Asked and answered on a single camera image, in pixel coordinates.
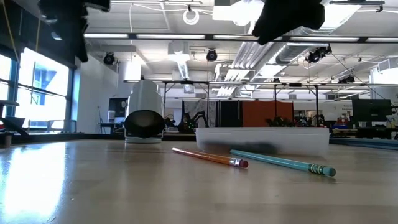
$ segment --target wooden table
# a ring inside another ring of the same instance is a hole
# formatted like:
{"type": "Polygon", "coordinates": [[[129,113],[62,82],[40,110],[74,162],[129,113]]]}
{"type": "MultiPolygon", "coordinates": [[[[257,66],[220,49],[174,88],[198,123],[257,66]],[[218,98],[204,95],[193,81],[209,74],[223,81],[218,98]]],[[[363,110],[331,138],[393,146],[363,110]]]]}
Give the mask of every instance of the wooden table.
{"type": "Polygon", "coordinates": [[[335,178],[174,154],[195,142],[74,141],[0,154],[0,223],[398,223],[398,153],[330,146],[335,178]]]}

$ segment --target ceiling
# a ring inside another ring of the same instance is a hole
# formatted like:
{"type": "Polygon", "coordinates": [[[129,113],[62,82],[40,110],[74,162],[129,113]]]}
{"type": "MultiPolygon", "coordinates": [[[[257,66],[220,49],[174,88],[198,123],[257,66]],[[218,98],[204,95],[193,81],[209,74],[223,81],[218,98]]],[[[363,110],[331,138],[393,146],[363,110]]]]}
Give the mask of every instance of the ceiling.
{"type": "MultiPolygon", "coordinates": [[[[38,14],[37,0],[14,0],[22,7],[34,14],[38,14]]],[[[385,0],[385,11],[398,11],[398,1],[385,0]]],[[[212,10],[214,0],[202,0],[200,9],[212,10]]],[[[112,5],[108,13],[90,9],[88,20],[90,26],[87,32],[155,32],[155,33],[186,33],[186,34],[247,34],[249,26],[236,26],[232,21],[214,21],[211,15],[200,13],[197,24],[190,26],[183,21],[184,11],[165,11],[163,14],[160,5],[147,6],[155,10],[132,5],[112,5]]],[[[186,6],[165,5],[166,10],[185,9],[186,6]]],[[[376,7],[362,7],[361,10],[376,10],[376,7]]],[[[345,24],[337,28],[333,35],[375,35],[398,36],[398,14],[391,12],[356,12],[345,24]]],[[[153,74],[172,73],[178,70],[177,64],[170,61],[167,55],[168,44],[165,40],[91,40],[90,46],[101,47],[107,45],[134,45],[147,62],[146,72],[153,74]]],[[[206,53],[209,49],[216,49],[218,60],[222,62],[233,61],[241,46],[240,42],[206,42],[189,41],[191,60],[187,62],[190,70],[214,71],[217,63],[207,62],[206,53]]],[[[376,66],[374,62],[384,60],[385,57],[398,55],[396,44],[332,44],[334,55],[329,55],[320,63],[306,69],[303,66],[303,57],[300,57],[283,72],[280,79],[287,82],[330,80],[333,75],[355,68],[356,75],[364,81],[368,80],[370,68],[376,66]]],[[[92,51],[91,54],[102,59],[105,52],[92,51]]],[[[131,58],[130,52],[115,52],[118,59],[124,61],[131,58]]]]}

